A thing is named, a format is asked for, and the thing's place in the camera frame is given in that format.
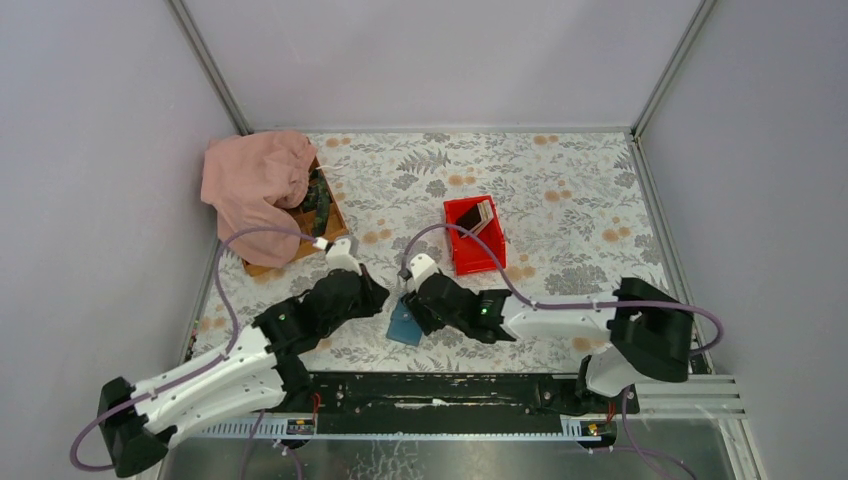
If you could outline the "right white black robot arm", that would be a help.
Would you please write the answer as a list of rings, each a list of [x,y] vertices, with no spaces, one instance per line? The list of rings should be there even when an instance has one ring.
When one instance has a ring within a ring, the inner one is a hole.
[[[525,339],[585,339],[581,389],[611,398],[645,380],[689,376],[694,318],[683,304],[636,277],[611,292],[528,298],[509,289],[474,292],[437,272],[401,299],[422,332],[445,327],[484,344]]]

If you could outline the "red plastic bin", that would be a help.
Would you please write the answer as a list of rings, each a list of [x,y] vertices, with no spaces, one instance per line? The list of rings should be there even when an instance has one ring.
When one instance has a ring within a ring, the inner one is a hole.
[[[488,203],[492,219],[476,236],[493,253],[500,265],[505,268],[507,266],[506,240],[491,195],[445,201],[443,203],[445,221],[448,224],[457,224],[463,215],[483,202]],[[464,276],[496,270],[495,260],[478,242],[464,236],[459,231],[451,229],[448,230],[448,238],[451,260],[458,275]]]

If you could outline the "blue card holder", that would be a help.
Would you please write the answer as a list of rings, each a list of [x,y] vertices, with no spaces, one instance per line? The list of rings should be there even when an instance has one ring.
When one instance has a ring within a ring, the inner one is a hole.
[[[422,336],[423,332],[412,312],[399,300],[390,314],[386,338],[404,345],[418,346]]]

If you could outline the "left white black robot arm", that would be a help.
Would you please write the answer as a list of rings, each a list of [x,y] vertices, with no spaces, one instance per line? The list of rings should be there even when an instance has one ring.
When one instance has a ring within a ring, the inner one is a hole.
[[[98,412],[116,412],[99,428],[116,476],[151,468],[186,438],[231,417],[277,407],[311,414],[315,388],[301,354],[346,321],[380,313],[388,297],[365,268],[333,270],[267,308],[232,348],[210,350],[136,384],[122,377],[108,382]]]

